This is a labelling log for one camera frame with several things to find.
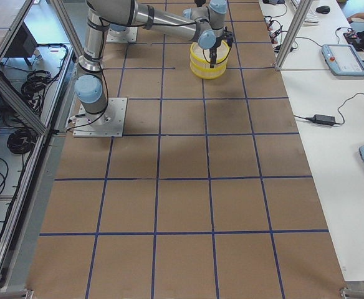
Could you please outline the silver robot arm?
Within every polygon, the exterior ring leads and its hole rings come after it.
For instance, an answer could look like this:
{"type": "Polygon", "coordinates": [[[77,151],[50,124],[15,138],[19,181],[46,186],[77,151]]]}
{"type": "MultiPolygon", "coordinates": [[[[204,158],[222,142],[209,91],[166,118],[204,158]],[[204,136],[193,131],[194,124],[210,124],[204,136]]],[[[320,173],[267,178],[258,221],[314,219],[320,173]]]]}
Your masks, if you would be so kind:
{"type": "Polygon", "coordinates": [[[88,124],[102,128],[113,118],[110,100],[103,86],[102,59],[110,25],[121,29],[141,27],[195,42],[209,51],[211,67],[216,65],[222,40],[233,35],[225,29],[226,1],[197,1],[196,7],[181,16],[155,9],[138,1],[87,1],[89,14],[84,52],[79,57],[81,73],[74,85],[85,109],[88,124]]]}
{"type": "Polygon", "coordinates": [[[137,28],[119,29],[111,25],[103,65],[110,68],[157,69],[163,66],[163,34],[145,34],[137,28]]]}

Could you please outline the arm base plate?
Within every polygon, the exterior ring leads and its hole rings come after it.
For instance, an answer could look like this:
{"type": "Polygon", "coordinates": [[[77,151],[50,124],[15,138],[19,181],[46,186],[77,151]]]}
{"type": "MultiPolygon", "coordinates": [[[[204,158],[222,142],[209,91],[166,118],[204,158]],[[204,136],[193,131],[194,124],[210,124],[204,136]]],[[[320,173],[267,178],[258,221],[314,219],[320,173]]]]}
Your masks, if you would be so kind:
{"type": "Polygon", "coordinates": [[[126,27],[123,31],[109,28],[106,43],[132,44],[137,41],[137,33],[136,27],[126,27]]]}
{"type": "Polygon", "coordinates": [[[82,104],[79,114],[84,116],[76,120],[76,129],[73,136],[76,138],[106,138],[122,137],[127,110],[127,98],[110,98],[105,113],[95,122],[100,115],[91,115],[85,112],[82,104]]]}

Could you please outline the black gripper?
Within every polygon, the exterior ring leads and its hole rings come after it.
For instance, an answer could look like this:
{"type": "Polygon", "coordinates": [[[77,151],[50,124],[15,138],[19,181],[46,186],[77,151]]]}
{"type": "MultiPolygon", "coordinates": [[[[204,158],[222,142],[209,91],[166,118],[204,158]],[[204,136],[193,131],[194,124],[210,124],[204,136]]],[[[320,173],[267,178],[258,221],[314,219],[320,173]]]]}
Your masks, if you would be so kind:
{"type": "Polygon", "coordinates": [[[216,62],[217,62],[217,54],[218,54],[219,46],[220,46],[220,44],[215,44],[209,50],[209,67],[210,68],[213,68],[213,64],[216,64],[216,62]]]}

